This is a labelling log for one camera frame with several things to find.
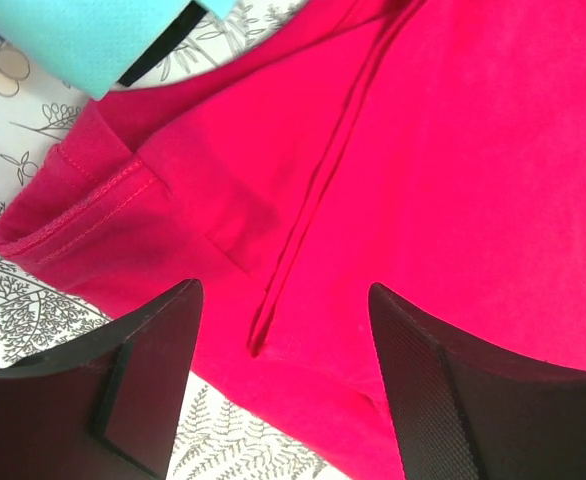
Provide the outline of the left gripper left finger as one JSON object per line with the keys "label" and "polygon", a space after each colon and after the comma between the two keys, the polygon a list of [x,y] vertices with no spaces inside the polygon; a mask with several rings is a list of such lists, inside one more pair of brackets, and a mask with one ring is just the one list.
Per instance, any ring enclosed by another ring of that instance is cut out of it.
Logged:
{"label": "left gripper left finger", "polygon": [[0,368],[0,479],[165,478],[202,305],[187,280]]}

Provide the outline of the magenta t shirt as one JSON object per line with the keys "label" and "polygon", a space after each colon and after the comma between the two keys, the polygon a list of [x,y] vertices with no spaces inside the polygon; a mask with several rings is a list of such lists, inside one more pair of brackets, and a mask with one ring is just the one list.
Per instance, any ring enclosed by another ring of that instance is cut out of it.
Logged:
{"label": "magenta t shirt", "polygon": [[331,382],[354,479],[402,467],[368,315],[382,283],[586,370],[586,1],[348,1],[341,98],[252,351]]}

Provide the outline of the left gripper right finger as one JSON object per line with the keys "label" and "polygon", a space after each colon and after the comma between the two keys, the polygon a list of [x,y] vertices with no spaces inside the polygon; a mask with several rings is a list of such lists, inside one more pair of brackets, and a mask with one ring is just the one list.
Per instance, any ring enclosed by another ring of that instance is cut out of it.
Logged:
{"label": "left gripper right finger", "polygon": [[500,348],[382,284],[370,322],[409,479],[586,479],[586,371]]}

